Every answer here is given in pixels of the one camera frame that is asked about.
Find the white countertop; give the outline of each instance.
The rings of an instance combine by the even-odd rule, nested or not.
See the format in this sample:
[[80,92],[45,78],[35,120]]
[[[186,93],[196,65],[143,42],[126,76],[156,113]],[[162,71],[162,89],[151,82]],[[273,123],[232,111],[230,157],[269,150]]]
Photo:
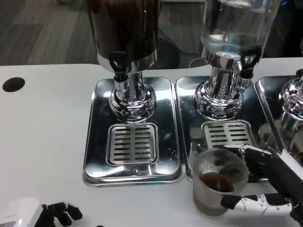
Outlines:
[[[262,59],[255,79],[293,75],[303,59]],[[147,70],[175,82],[183,76],[209,75],[210,67]],[[228,212],[210,219],[192,201],[185,177],[176,184],[91,188],[82,181],[82,167],[91,94],[96,83],[113,74],[97,65],[0,67],[0,84],[22,77],[14,93],[0,90],[0,204],[25,196],[42,203],[70,200],[83,213],[73,226],[95,227],[292,227],[290,217],[248,217]],[[273,192],[268,183],[249,184],[243,192]]]

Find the brown liquid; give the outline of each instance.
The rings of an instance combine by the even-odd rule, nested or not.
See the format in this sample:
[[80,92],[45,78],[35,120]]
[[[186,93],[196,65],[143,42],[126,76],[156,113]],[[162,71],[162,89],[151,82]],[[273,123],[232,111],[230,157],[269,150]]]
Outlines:
[[203,174],[200,175],[200,180],[205,185],[215,191],[219,192],[233,192],[234,187],[232,182],[228,180],[227,176],[221,174]]
[[86,0],[98,53],[126,52],[135,61],[157,46],[159,0]]

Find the drip tray grate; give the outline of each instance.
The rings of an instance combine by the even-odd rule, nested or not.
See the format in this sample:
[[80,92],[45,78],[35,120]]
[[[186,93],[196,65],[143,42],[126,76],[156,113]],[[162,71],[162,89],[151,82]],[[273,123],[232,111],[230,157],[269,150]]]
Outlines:
[[159,158],[158,130],[155,124],[116,124],[109,128],[109,165],[153,164]]
[[254,146],[251,126],[247,121],[205,122],[201,128],[204,132],[207,148],[231,144]]

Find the black cable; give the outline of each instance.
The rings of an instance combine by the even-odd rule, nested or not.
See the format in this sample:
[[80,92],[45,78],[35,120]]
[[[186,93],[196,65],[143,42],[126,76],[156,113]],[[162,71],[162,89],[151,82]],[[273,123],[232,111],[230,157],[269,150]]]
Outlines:
[[168,37],[161,31],[160,28],[159,28],[158,30],[159,30],[159,32],[161,32],[162,36],[163,36],[166,40],[170,41],[170,42],[171,42],[171,43],[172,43],[180,52],[182,52],[182,53],[184,53],[184,54],[188,54],[188,55],[199,55],[198,53],[188,53],[188,52],[185,52],[185,51],[181,50],[181,49],[175,44],[174,41],[172,41],[170,38],[168,38]]
[[[160,1],[160,9],[159,9],[158,18],[160,17],[161,9],[162,9],[162,0]],[[161,31],[161,29],[160,29],[159,27],[158,27],[158,30],[159,30],[159,32],[161,32],[162,36],[163,36],[166,40],[170,41],[170,42],[171,42],[171,43],[172,43],[180,52],[182,52],[182,53],[184,53],[184,54],[188,54],[188,55],[199,55],[198,53],[188,53],[188,52],[185,52],[185,51],[181,50],[181,49],[175,44],[175,42],[172,41],[172,39],[168,38],[168,37]]]

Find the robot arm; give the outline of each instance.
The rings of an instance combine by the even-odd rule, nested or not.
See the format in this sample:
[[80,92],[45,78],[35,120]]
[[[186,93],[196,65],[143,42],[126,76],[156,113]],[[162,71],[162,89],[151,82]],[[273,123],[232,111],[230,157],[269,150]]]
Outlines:
[[55,227],[54,218],[63,226],[70,226],[71,219],[81,219],[82,213],[67,202],[42,205],[35,198],[22,198],[0,210],[0,227]]

